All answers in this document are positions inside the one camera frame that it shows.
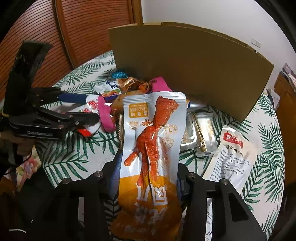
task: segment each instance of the metal bolt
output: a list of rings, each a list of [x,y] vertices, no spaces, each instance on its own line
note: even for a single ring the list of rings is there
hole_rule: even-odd
[[[102,171],[97,171],[97,172],[94,173],[95,177],[101,177],[102,175],[103,175]]]
[[[68,184],[69,182],[71,182],[71,179],[66,177],[62,180],[62,184]]]
[[[224,184],[224,185],[227,185],[229,183],[229,181],[226,178],[220,179],[219,182],[222,183],[222,184]]]
[[[190,173],[188,174],[188,177],[189,177],[189,178],[196,178],[196,177],[197,177],[197,174],[196,174],[195,172],[190,172]]]

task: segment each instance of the wall socket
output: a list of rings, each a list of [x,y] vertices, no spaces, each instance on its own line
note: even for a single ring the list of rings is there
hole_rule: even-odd
[[[255,39],[252,39],[251,43],[252,43],[253,45],[257,46],[258,48],[261,47],[261,43],[259,43],[259,42],[258,42],[257,40],[255,40]]]

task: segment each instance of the human hand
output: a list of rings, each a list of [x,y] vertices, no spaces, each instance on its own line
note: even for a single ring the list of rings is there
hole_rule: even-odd
[[[18,144],[17,154],[21,156],[30,155],[34,145],[33,139],[16,137],[11,131],[0,132],[0,147],[5,145],[5,140]]]

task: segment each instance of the brown cardboard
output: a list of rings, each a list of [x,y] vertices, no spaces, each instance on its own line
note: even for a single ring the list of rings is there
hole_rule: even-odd
[[[273,64],[247,44],[181,23],[109,29],[117,69],[150,80],[162,76],[174,91],[243,121],[262,93]]]

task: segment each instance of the round table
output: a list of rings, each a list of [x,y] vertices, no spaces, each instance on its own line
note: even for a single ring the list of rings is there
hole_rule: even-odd
[[[115,71],[112,51],[100,55],[67,74],[54,87],[69,93],[93,94],[94,86],[113,80]],[[75,105],[55,102],[45,106],[57,112],[70,111]],[[272,233],[281,206],[284,188],[284,148],[275,110],[267,93],[263,92],[256,105],[243,122],[207,106],[202,112],[213,113],[217,140],[224,125],[239,132],[257,147],[257,160],[251,170],[241,196],[253,212],[268,239]],[[116,133],[105,133],[101,127],[92,137],[86,138],[69,132],[62,142],[39,142],[36,149],[45,172],[54,187],[65,177],[72,180],[87,178],[104,164],[112,161],[119,147]],[[179,161],[189,171],[202,175],[210,156],[198,157],[193,150],[180,152]],[[107,215],[114,218],[118,212],[117,200],[106,204]]]

